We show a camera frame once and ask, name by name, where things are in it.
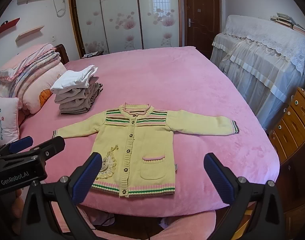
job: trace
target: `cardigan collar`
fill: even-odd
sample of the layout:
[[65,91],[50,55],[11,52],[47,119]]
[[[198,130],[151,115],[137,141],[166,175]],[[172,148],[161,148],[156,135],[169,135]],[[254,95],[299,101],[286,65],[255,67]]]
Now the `cardigan collar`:
[[135,119],[137,116],[146,117],[150,115],[154,107],[150,106],[150,104],[146,105],[130,105],[124,103],[119,107],[120,112],[129,119]]

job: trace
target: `red shelf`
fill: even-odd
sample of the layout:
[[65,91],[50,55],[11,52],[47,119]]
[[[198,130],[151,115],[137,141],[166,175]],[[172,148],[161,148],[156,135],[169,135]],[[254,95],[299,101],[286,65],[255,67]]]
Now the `red shelf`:
[[7,22],[6,24],[0,26],[0,33],[6,31],[7,29],[11,28],[11,27],[14,27],[18,21],[19,21],[20,18],[17,18],[15,20],[12,20],[10,22]]

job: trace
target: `wooden dresser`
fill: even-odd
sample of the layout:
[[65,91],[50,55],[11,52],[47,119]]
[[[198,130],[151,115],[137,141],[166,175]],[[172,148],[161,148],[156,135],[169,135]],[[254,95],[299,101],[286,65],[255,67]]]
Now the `wooden dresser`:
[[305,91],[298,88],[291,105],[270,133],[280,159],[276,181],[285,213],[286,238],[294,238],[305,223]]

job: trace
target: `wall shelf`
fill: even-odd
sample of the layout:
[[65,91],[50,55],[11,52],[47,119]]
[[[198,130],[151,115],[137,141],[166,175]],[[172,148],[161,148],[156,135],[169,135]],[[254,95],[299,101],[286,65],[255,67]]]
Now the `wall shelf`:
[[8,30],[11,27],[14,27],[18,23],[19,20],[20,20],[20,18],[17,18],[15,20],[12,20],[12,21],[7,22],[7,23],[3,24],[2,26],[0,26],[0,33]]
[[38,26],[36,28],[33,28],[31,30],[28,30],[28,31],[26,31],[24,33],[19,34],[18,37],[16,38],[16,42],[19,41],[22,38],[25,38],[25,37],[33,34],[33,33],[39,32],[43,27],[45,27],[45,25]]

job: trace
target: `knitted sweater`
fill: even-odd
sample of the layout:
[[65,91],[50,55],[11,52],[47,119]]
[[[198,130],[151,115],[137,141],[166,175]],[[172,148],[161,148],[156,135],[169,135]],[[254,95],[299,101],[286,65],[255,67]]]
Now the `knitted sweater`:
[[98,133],[92,152],[103,165],[93,188],[120,197],[174,194],[173,132],[202,135],[239,133],[235,121],[150,105],[121,105],[54,131],[53,137]]

